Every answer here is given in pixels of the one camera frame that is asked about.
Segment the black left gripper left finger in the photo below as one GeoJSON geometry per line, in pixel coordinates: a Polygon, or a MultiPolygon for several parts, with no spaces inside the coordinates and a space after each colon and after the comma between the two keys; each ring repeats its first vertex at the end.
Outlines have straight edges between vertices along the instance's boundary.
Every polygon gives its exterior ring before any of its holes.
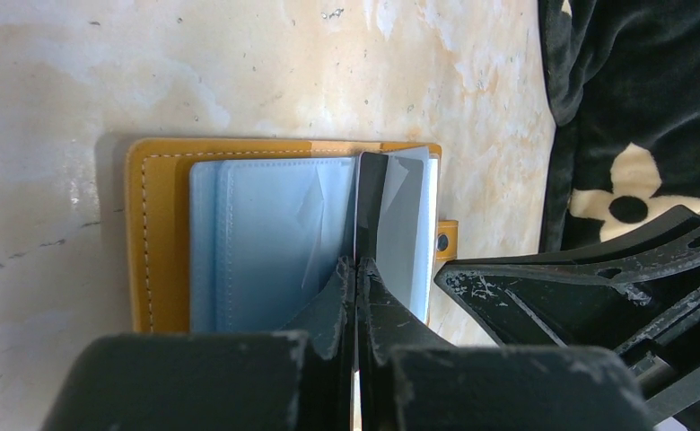
{"type": "Polygon", "coordinates": [[[74,361],[46,430],[349,430],[355,265],[276,331],[120,334],[74,361]]]}

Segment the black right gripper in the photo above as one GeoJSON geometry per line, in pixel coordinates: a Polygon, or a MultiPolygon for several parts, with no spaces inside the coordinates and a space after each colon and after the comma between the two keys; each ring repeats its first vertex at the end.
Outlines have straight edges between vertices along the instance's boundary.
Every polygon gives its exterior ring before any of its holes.
{"type": "Polygon", "coordinates": [[[617,352],[652,425],[700,430],[700,215],[686,207],[575,250],[454,260],[435,282],[498,344],[617,352]]]}

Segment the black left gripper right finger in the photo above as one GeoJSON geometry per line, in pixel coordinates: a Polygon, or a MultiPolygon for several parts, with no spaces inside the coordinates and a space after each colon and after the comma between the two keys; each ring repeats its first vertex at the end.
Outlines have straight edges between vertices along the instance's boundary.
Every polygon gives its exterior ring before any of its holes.
{"type": "Polygon", "coordinates": [[[457,347],[356,270],[365,430],[649,430],[634,377],[599,347],[457,347]]]}

